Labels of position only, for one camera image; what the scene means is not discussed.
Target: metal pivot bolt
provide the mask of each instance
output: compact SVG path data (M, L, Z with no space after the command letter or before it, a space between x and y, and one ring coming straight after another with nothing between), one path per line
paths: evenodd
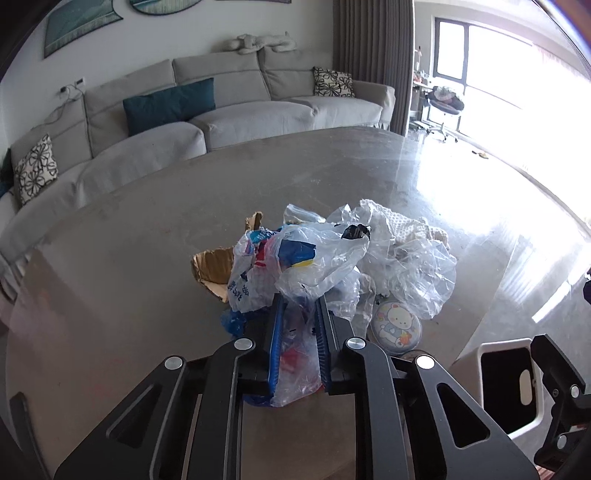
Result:
M177 368L181 368L183 364L183 359L177 356L171 356L166 359L164 362L164 366L169 370L176 370Z
M236 350L248 350L252 348L252 340L250 338L239 338L234 342L234 348Z
M365 340L359 337L353 337L347 340L347 346L353 350L361 350L365 347Z
M556 440L556 446L558 447L558 450L562 450L566 446L566 435L558 437L558 440Z
M435 360L428 355L418 356L415 360L417 365L423 370L431 370L435 366Z

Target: bear cartoon lid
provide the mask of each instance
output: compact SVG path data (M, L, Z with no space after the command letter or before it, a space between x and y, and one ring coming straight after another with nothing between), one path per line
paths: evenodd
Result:
M388 355L402 355L415 348L421 339L419 319L395 301L385 301L370 324L371 340Z

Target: torn cardboard piece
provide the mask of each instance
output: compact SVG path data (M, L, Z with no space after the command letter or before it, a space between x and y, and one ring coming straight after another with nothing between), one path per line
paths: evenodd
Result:
M245 231L261 227L262 213L255 212L245 220ZM193 276L222 302L228 302L228 280L234 263L233 247L216 248L198 253L191 259Z

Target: triangular cutout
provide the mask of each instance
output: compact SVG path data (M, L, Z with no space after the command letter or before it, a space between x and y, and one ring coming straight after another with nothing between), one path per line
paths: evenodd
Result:
M107 438L132 448L141 447L161 391L162 386L160 385L150 385L146 388L107 430Z
M453 441L458 448L488 438L490 430L448 385L439 384L437 393L452 431Z

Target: trash can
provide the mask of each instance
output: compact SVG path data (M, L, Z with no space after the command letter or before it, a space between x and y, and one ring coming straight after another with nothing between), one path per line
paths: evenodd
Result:
M544 417L541 370L531 358L530 344L528 338L483 343L449 368L511 439Z

